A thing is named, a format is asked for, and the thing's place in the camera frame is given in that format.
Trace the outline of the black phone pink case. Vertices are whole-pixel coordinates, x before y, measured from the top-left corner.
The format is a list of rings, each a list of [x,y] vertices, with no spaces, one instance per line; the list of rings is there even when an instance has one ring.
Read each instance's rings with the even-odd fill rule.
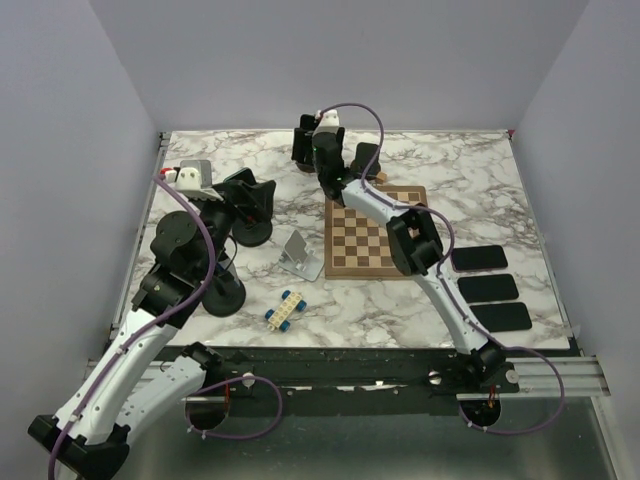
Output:
[[[502,270],[508,267],[508,260],[500,245],[455,248],[451,263],[456,272]]]

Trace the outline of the black phone teal case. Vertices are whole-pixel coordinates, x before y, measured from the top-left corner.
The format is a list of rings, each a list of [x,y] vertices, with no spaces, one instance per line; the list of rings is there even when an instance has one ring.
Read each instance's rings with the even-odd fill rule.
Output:
[[[501,302],[519,298],[519,291],[511,274],[460,277],[457,285],[468,303]]]

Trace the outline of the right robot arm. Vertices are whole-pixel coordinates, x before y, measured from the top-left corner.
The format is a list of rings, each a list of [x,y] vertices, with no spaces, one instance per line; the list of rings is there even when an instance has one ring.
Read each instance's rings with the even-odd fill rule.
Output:
[[[449,330],[461,356],[462,384],[474,392],[485,390],[506,362],[507,348],[483,328],[445,267],[451,253],[433,221],[438,213],[421,203],[396,201],[365,177],[357,178],[342,157],[344,133],[342,127],[296,127],[292,160],[314,170],[327,200],[386,229],[394,266],[420,286]]]

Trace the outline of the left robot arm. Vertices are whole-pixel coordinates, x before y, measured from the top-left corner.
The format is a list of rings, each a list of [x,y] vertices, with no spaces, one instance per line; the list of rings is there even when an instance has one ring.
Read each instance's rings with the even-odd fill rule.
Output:
[[[227,391],[223,360],[201,343],[187,346],[166,373],[138,385],[157,355],[201,304],[237,312],[245,289],[227,238],[244,225],[270,237],[276,183],[259,183],[244,169],[222,183],[183,167],[154,183],[180,204],[157,225],[155,263],[140,283],[115,339],[82,386],[55,413],[39,415],[29,435],[49,452],[50,479],[111,479],[139,437],[191,393]]]

